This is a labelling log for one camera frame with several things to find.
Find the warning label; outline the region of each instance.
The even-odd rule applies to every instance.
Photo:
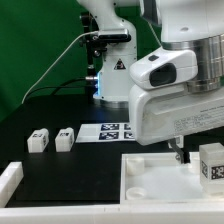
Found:
[[[124,66],[124,63],[121,59],[118,60],[117,64],[114,67],[114,70],[125,70],[126,67]]]
[[[224,106],[201,111],[200,114],[174,121],[175,132],[183,132],[196,128],[213,126],[224,122]]]

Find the green backdrop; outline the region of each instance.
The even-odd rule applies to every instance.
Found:
[[[0,120],[21,104],[30,86],[83,32],[79,20],[83,11],[75,0],[0,0]],[[138,7],[116,11],[137,28],[138,58],[158,47]],[[57,86],[85,75],[85,48],[76,44],[38,87]]]

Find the black tabletop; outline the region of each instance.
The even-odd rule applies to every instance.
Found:
[[[7,207],[119,203],[123,153],[171,152],[167,142],[140,146],[136,142],[75,143],[70,152],[56,152],[60,129],[78,134],[81,124],[128,122],[127,109],[89,104],[84,95],[41,96],[29,99],[0,124],[0,168],[21,161],[24,178]],[[49,130],[43,153],[30,154],[27,139],[34,130]],[[190,151],[200,144],[221,142],[223,129],[185,138]]]

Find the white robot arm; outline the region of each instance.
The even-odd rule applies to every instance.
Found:
[[[162,25],[162,47],[130,69],[136,140],[147,145],[223,126],[224,1],[140,2],[143,16]]]
[[[139,5],[139,0],[77,1],[96,20],[99,27],[98,38],[107,42],[107,51],[103,53],[103,67],[98,73],[95,102],[109,107],[127,107],[129,91],[133,86],[129,68],[137,61],[136,29],[130,22],[116,15],[115,7],[136,6]]]

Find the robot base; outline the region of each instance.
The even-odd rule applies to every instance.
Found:
[[[102,99],[99,95],[94,94],[93,102],[96,105],[107,107],[107,108],[114,108],[114,109],[126,109],[128,108],[128,100],[127,99]]]

